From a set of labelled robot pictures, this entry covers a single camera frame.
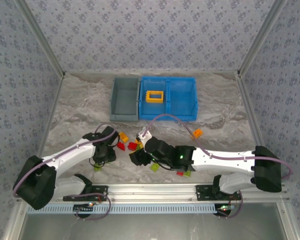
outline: small toy block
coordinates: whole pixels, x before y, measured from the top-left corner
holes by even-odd
[[[95,165],[94,165],[93,170],[94,170],[95,172],[100,172],[101,169],[102,169],[102,166],[100,166],[99,164],[95,164]]]
[[[116,145],[118,148],[120,148],[121,150],[125,151],[126,147],[122,142],[118,142],[118,144]]]
[[[136,147],[136,150],[139,150],[139,149],[143,149],[144,148],[144,145],[142,143],[138,144],[138,146]]]
[[[190,178],[191,176],[191,171],[186,171],[183,176],[187,177],[187,178]]]
[[[154,171],[155,173],[158,171],[158,169],[160,168],[159,164],[158,163],[154,163],[151,165],[150,169],[152,171]]]
[[[126,143],[129,141],[128,136],[124,132],[120,132],[119,135],[120,135],[120,139],[122,140],[122,142]]]
[[[163,91],[146,91],[145,101],[153,104],[164,103],[164,92]]]
[[[128,149],[129,149],[130,151],[135,151],[135,150],[137,149],[137,147],[138,147],[138,144],[137,144],[137,143],[129,142],[129,144],[128,144]]]
[[[201,129],[200,128],[198,128],[197,130],[195,130],[194,132],[193,132],[193,135],[195,136],[195,138],[197,139],[197,138],[199,138],[202,134],[203,134],[204,132],[203,131],[201,131]]]

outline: yellow rectangular frame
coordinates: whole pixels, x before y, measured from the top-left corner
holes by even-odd
[[[160,98],[152,98],[150,95],[160,95]],[[164,92],[163,91],[146,91],[145,101],[147,103],[163,104],[164,103]]]

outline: patterned wallpaper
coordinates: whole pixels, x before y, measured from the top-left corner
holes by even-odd
[[[0,240],[13,184],[38,151],[58,84],[14,1],[0,0]]]
[[[267,147],[292,164],[300,223],[300,0],[290,0],[244,77]]]
[[[273,0],[26,0],[63,70],[237,70]]]

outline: blue bin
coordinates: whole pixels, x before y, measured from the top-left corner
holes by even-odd
[[[168,113],[182,121],[195,121],[198,115],[198,97],[196,79],[194,77],[169,77]]]
[[[152,120],[160,114],[168,113],[169,79],[165,76],[143,76],[140,83],[139,94],[139,119]],[[163,103],[146,102],[147,91],[163,91]],[[161,117],[158,120],[166,120],[167,117]]]
[[[147,91],[163,91],[163,104],[147,103]],[[172,114],[185,122],[197,119],[198,97],[194,77],[142,77],[139,95],[139,119],[152,120],[160,114]],[[169,116],[161,117],[158,120],[175,121]]]

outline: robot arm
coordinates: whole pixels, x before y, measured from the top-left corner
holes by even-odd
[[[43,208],[52,198],[60,198],[69,195],[91,193],[92,183],[80,174],[68,178],[60,176],[68,169],[86,159],[92,158],[96,164],[108,163],[116,160],[116,154],[111,146],[119,134],[107,126],[102,133],[88,133],[72,146],[50,156],[39,158],[30,157],[21,170],[13,189],[16,194],[24,199],[34,209]],[[273,161],[259,160],[218,160],[211,157],[273,157],[268,149],[256,146],[254,151],[223,152],[210,151],[205,154],[200,148],[194,146],[171,146],[162,140],[153,137],[144,131],[138,134],[144,148],[129,154],[131,161],[137,165],[147,165],[151,162],[165,165],[166,169],[186,172],[215,170],[232,172],[228,175],[217,175],[213,181],[213,192],[233,194],[238,190],[257,187],[266,192],[281,191],[281,165]],[[36,166],[30,175],[29,171]]]
[[[53,155],[43,158],[31,156],[16,179],[13,191],[36,210],[43,208],[52,198],[88,193],[85,192],[87,185],[91,186],[92,183],[84,176],[59,177],[74,165],[90,158],[96,164],[115,161],[116,153],[111,145],[119,138],[119,134],[114,132],[111,137],[98,141],[113,132],[114,129],[107,126],[103,132],[88,133],[72,146]],[[42,166],[26,177],[38,165]]]
[[[144,135],[140,131],[137,138],[144,148],[130,154],[131,161],[139,165],[157,163],[164,168],[178,172],[214,170],[232,172],[214,177],[214,191],[233,194],[236,191],[257,187],[258,189],[278,193],[281,192],[281,164],[270,160],[247,159],[248,157],[277,157],[264,146],[256,146],[255,150],[244,152],[209,151],[209,155],[194,146],[171,146],[152,136],[149,131]],[[212,156],[224,158],[243,157],[244,160],[220,160]]]

